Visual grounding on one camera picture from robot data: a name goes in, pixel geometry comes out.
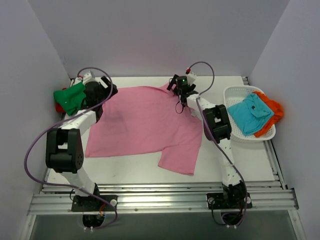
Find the pink t-shirt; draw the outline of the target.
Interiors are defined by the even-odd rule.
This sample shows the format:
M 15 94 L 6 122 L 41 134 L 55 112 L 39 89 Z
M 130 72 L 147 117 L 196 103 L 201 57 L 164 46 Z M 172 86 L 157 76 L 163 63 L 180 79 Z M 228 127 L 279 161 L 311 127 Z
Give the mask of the pink t-shirt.
M 167 87 L 124 87 L 102 105 L 89 131 L 85 156 L 118 157 L 160 152 L 158 166 L 192 176 L 202 144 L 203 124 Z

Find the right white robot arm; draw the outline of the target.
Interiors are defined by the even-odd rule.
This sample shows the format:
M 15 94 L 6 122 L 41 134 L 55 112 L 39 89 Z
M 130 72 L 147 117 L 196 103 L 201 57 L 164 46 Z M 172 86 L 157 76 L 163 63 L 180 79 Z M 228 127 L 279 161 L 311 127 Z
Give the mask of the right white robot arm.
M 194 84 L 196 78 L 193 72 L 183 76 L 175 74 L 169 80 L 167 90 L 178 96 L 183 108 L 194 109 L 200 114 L 206 138 L 220 151 L 218 160 L 224 190 L 223 203 L 232 207 L 240 201 L 239 193 L 246 194 L 247 188 L 243 176 L 235 165 L 231 146 L 232 127 L 227 108 L 223 104 L 214 104 L 201 97 Z

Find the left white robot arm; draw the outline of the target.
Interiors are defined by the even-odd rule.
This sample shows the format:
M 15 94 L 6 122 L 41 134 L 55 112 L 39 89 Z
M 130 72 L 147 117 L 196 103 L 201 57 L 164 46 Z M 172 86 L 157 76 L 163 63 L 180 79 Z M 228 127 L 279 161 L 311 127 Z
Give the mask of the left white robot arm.
M 85 155 L 82 135 L 100 120 L 102 104 L 117 94 L 118 89 L 106 76 L 99 80 L 84 77 L 82 82 L 85 98 L 77 112 L 79 116 L 71 117 L 47 132 L 45 163 L 47 168 L 66 178 L 75 194 L 83 197 L 82 202 L 88 209 L 95 210 L 100 206 L 101 197 L 96 183 L 83 167 Z

